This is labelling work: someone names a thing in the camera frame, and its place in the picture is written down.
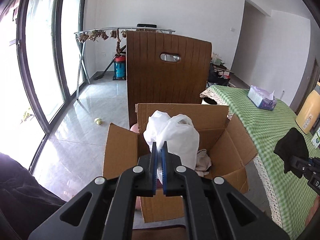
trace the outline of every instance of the gingham tablecloth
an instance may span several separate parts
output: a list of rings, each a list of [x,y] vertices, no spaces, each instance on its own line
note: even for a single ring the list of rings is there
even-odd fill
[[[275,109],[268,111],[257,108],[247,94],[246,89],[213,85],[200,96],[228,105],[229,114],[234,113],[239,117],[257,148],[258,155],[254,163],[266,190],[272,219],[291,239],[296,239],[304,229],[316,193],[307,185],[304,177],[298,179],[292,172],[284,174],[283,161],[273,150],[277,141],[290,128],[296,127],[306,140],[309,156],[320,157],[320,151],[311,145],[312,135],[305,135],[297,126],[296,114],[284,102],[278,99]]]

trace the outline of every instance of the silver screw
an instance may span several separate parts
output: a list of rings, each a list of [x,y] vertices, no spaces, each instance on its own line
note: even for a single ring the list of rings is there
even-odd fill
[[[176,167],[176,171],[177,172],[185,172],[187,170],[187,168],[185,166],[178,166]]]
[[[140,173],[140,172],[143,172],[143,168],[141,166],[135,166],[133,167],[133,172],[135,173]]]
[[[221,184],[224,183],[224,178],[222,178],[222,177],[215,177],[213,181],[215,182],[215,184],[221,185]]]
[[[105,181],[106,181],[106,180],[105,180],[104,177],[97,177],[97,178],[94,180],[95,184],[97,184],[97,185],[101,185],[101,184],[103,184]]]

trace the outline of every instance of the oval cutout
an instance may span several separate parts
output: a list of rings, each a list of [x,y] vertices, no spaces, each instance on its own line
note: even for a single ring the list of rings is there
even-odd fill
[[[160,59],[167,62],[178,62],[180,57],[177,54],[162,53]]]

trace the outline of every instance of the white plastic bag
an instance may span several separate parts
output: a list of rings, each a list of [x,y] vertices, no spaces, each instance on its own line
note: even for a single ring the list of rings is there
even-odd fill
[[[143,136],[150,151],[152,151],[153,142],[156,142],[159,152],[164,142],[167,141],[168,152],[178,155],[182,165],[195,169],[199,148],[199,133],[193,127],[191,119],[186,115],[178,114],[170,117],[167,113],[155,111],[149,117]],[[162,183],[161,165],[157,168],[157,175]]]

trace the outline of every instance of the glass pane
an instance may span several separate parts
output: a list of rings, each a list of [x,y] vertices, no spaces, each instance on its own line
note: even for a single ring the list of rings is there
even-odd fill
[[[20,76],[16,47],[16,19],[19,0],[10,6],[0,22],[0,152],[29,168],[44,137],[30,107]]]
[[[52,52],[52,5],[53,0],[29,0],[26,22],[30,75],[48,121],[63,104]]]
[[[79,50],[74,33],[78,31],[80,0],[63,0],[61,15],[61,45],[64,71],[72,94],[77,88]],[[83,82],[80,74],[79,84]]]

